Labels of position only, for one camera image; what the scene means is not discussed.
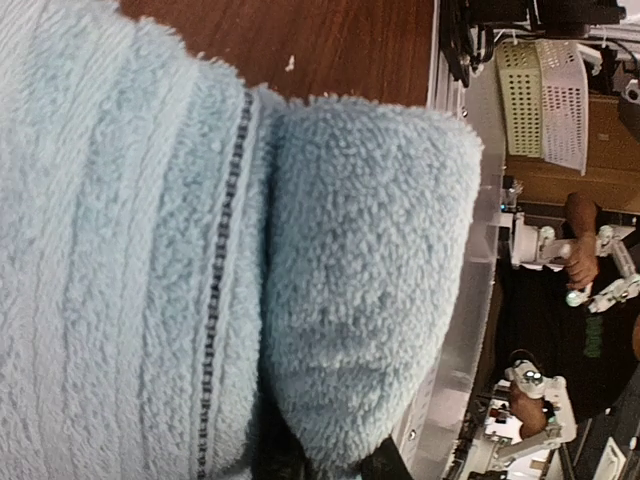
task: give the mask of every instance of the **towel stripe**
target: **towel stripe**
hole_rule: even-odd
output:
[[[213,282],[209,298],[209,318],[206,324],[204,362],[202,364],[202,394],[200,397],[200,428],[198,430],[198,480],[206,478],[207,446],[209,441],[209,418],[211,411],[211,397],[213,394],[213,357],[216,327],[220,317],[220,285],[224,276],[227,258],[227,243],[229,241],[229,225],[233,210],[231,205],[237,193],[238,179],[242,172],[245,142],[251,122],[251,107],[253,95],[248,90],[244,94],[244,106],[238,125],[236,141],[233,146],[229,173],[225,183],[224,203],[222,214],[217,226],[217,240],[213,260]]]

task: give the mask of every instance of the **wooden cabinet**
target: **wooden cabinet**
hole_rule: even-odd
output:
[[[507,174],[524,184],[522,201],[562,205],[567,194],[582,191],[607,210],[640,214],[640,144],[618,120],[617,97],[589,99],[587,172],[541,159],[507,157]]]

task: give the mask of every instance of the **human arm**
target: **human arm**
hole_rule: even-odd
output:
[[[544,414],[542,399],[531,399],[518,388],[516,382],[511,382],[509,395],[509,409],[522,422],[520,437],[525,440],[533,437],[547,428],[547,417]]]
[[[596,217],[598,207],[588,196],[576,192],[567,197],[565,218],[571,226],[576,243],[567,260],[567,273],[571,279],[569,288],[580,290],[598,275],[596,258]]]

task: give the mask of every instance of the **human hand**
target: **human hand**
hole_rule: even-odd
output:
[[[522,422],[520,437],[533,437],[547,428],[547,417],[543,411],[544,401],[539,398],[533,400],[518,388],[516,382],[511,382],[509,395],[509,410],[511,414]]]
[[[599,272],[595,234],[583,235],[576,240],[565,268],[571,279],[570,289],[582,290],[593,282]]]

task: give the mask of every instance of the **black shirt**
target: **black shirt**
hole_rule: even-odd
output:
[[[619,278],[611,257],[599,258],[594,294]],[[503,277],[505,302],[496,338],[497,366],[504,370],[510,354],[529,351],[548,377],[567,380],[578,422],[610,407],[625,389],[638,361],[633,330],[640,298],[592,314],[586,306],[566,303],[566,272],[509,271]]]

